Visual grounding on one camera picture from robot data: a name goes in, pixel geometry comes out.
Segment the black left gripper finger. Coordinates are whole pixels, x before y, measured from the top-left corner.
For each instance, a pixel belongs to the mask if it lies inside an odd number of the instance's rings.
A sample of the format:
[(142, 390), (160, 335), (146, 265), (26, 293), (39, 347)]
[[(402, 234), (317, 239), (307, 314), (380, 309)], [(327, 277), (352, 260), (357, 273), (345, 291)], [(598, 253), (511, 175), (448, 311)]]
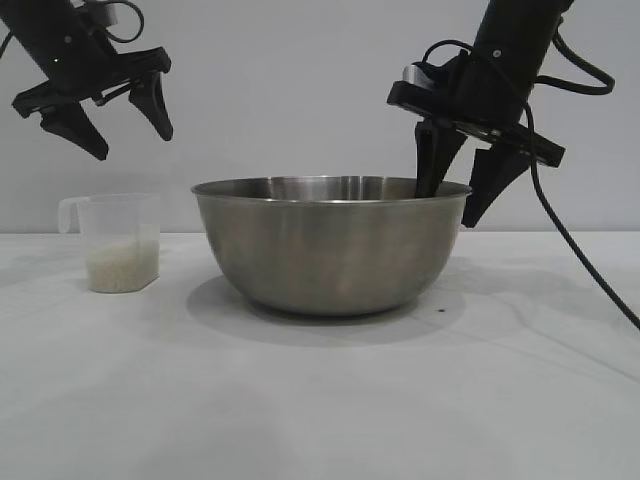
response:
[(160, 138), (173, 138), (173, 125), (164, 101), (161, 73), (150, 72), (131, 84), (128, 100), (151, 123)]
[(105, 160), (108, 144), (98, 132), (79, 103), (50, 106), (42, 109), (40, 126), (85, 150), (97, 160)]

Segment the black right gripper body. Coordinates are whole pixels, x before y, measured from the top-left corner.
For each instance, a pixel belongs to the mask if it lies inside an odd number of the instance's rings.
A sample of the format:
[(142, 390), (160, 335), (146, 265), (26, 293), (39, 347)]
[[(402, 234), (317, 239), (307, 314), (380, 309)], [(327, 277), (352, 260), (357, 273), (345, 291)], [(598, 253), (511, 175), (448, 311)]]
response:
[(434, 65), (426, 58), (403, 69), (388, 102), (493, 145), (536, 150), (539, 163), (557, 167), (564, 147), (530, 135), (520, 123), (541, 65), (568, 1), (491, 1), (474, 43)]

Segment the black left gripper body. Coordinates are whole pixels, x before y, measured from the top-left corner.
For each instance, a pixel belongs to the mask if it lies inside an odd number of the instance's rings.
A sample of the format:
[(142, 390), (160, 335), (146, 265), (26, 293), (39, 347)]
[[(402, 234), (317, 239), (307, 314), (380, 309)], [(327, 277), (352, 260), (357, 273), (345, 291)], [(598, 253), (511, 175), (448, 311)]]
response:
[(44, 73), (47, 81), (18, 94), (13, 108), (26, 118), (50, 106), (102, 100), (102, 92), (150, 72), (167, 73), (162, 47), (119, 53), (114, 36), (116, 1), (3, 1), (1, 21)]

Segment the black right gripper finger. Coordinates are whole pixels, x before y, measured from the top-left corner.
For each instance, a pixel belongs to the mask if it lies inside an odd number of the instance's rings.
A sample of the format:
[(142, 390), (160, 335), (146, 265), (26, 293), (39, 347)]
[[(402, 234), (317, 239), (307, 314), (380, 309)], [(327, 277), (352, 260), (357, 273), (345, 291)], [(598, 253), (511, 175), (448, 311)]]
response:
[(498, 196), (530, 167), (527, 153), (509, 146), (477, 149), (462, 224), (473, 228)]
[(434, 197), (455, 156), (464, 144), (464, 135), (455, 129), (420, 121), (414, 129), (416, 142), (416, 197)]

